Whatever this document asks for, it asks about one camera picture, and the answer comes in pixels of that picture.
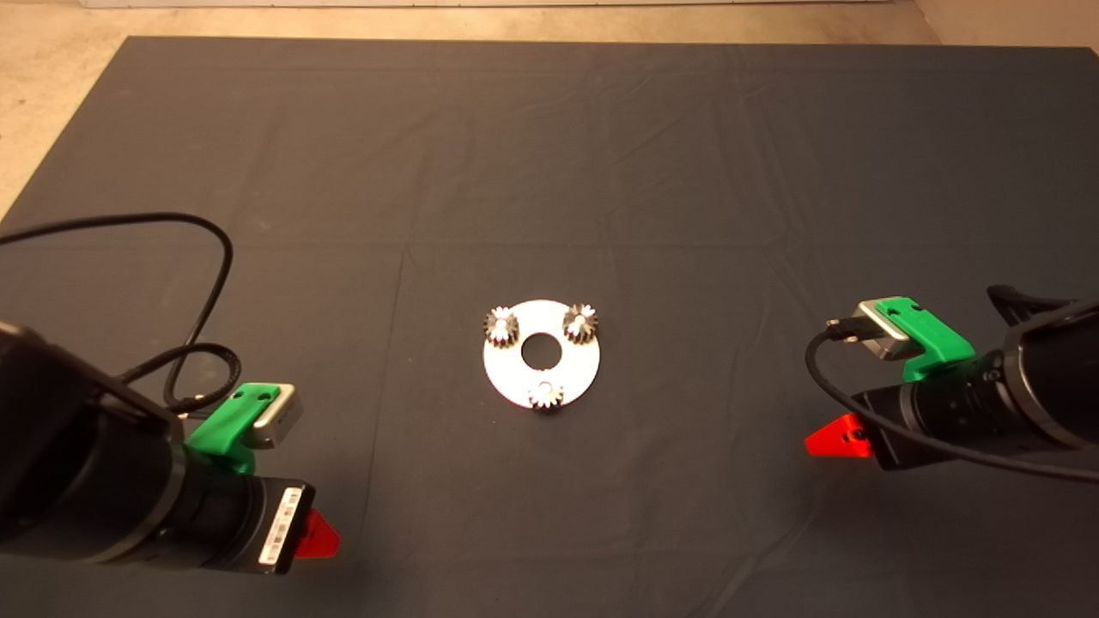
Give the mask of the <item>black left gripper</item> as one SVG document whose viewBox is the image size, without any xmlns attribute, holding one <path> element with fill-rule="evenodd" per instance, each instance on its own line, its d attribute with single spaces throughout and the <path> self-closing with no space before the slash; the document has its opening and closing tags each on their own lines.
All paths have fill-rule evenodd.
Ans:
<svg viewBox="0 0 1099 618">
<path fill-rule="evenodd" d="M 209 474 L 185 482 L 176 505 L 177 566 L 284 575 L 297 560 L 338 555 L 342 538 L 306 481 Z"/>
</svg>

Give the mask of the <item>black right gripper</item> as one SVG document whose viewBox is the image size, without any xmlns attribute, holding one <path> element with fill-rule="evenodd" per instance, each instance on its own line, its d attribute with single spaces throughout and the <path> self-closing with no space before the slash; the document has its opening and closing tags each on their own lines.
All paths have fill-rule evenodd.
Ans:
<svg viewBox="0 0 1099 618">
<path fill-rule="evenodd" d="M 998 365 L 957 365 L 853 398 L 884 419 L 950 445 L 1007 457 L 1031 451 L 1031 427 L 1006 394 Z M 804 438 L 804 449 L 813 457 L 874 457 L 861 418 L 852 412 Z"/>
</svg>

